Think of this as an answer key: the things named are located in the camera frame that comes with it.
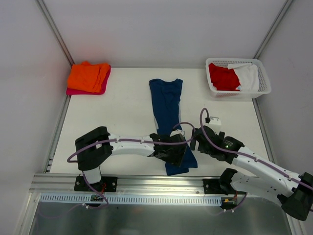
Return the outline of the blue t shirt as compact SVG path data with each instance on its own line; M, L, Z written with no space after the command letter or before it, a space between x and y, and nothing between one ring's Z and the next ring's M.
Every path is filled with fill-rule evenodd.
M152 79L149 81L155 125L159 135L171 134L174 126L181 129L179 123L182 85L183 81L181 79L170 82L161 79ZM185 151L180 166L165 164L168 176L187 173L190 168L197 167L197 160L189 147Z

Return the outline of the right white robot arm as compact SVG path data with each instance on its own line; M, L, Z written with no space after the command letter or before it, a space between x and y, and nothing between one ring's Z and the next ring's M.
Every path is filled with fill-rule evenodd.
M235 191L250 193L279 205L289 216L305 221L312 211L313 176L286 170L258 156L239 140L216 134L208 126L192 132L191 149L198 143L198 151L220 162L226 162L250 173L248 176L226 168L213 186L214 191L228 195Z

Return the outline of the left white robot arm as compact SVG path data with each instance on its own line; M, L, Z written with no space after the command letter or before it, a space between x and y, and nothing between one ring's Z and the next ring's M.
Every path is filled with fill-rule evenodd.
M151 133L142 137L123 137L100 126L75 140L78 169L85 176L85 185L92 191L102 186L100 165L112 156L139 155L154 157L174 166L181 166L188 142L182 130L169 135Z

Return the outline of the red t shirt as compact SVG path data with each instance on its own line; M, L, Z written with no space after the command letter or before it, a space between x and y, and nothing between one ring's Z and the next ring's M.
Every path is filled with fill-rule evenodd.
M211 83L218 91L239 91L240 81L234 69L208 65Z

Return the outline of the white plastic basket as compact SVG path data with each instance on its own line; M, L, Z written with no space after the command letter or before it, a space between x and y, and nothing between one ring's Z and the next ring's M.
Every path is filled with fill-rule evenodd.
M228 64L255 64L258 67L258 76L259 76L259 90L258 92L241 92L241 91L218 91L211 83L210 73L208 65L210 63L215 64L219 67L227 68ZM257 59L238 59L238 58L208 58L206 59L206 74L207 81L210 88L210 95L212 97L231 97L236 99L242 98L257 98L263 94L269 94L271 92L270 82L266 73L266 70Z

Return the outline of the white t shirt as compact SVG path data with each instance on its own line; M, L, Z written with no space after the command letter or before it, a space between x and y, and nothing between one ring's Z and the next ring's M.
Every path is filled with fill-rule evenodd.
M228 64L228 69L233 69L239 80L238 90L241 92L258 92L259 76L255 64Z

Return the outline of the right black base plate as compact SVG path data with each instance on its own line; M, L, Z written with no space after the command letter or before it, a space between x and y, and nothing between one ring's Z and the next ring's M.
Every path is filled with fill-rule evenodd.
M221 180L217 178L203 179L203 190L205 194L236 194L244 195L246 192L235 190L230 183L231 180Z

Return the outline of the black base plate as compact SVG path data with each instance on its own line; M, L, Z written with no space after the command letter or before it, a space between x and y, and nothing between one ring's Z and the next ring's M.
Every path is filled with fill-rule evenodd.
M235 190L230 183L231 180L221 180L217 178L203 179L203 190L205 194L236 194L244 195L246 192Z
M102 176L100 182L94 184L90 183L90 186L98 192L116 192L117 180L117 177ZM79 175L75 180L74 191L87 192L92 190L85 182L83 176Z

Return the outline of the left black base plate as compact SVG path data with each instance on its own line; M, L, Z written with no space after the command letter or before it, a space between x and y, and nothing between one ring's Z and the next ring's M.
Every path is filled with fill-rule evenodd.
M94 184L90 183L90 186L98 192L116 192L117 180L117 177L102 176L100 182ZM92 190L85 182L83 176L79 175L75 180L74 191L87 192Z

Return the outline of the aluminium mounting rail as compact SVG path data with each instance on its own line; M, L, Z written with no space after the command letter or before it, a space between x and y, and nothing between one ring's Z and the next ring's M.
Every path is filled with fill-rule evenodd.
M77 174L45 173L35 174L30 192L74 192ZM205 194L203 179L217 177L204 176L147 176L116 175L116 192L106 195L169 195L169 196L210 196L223 194Z

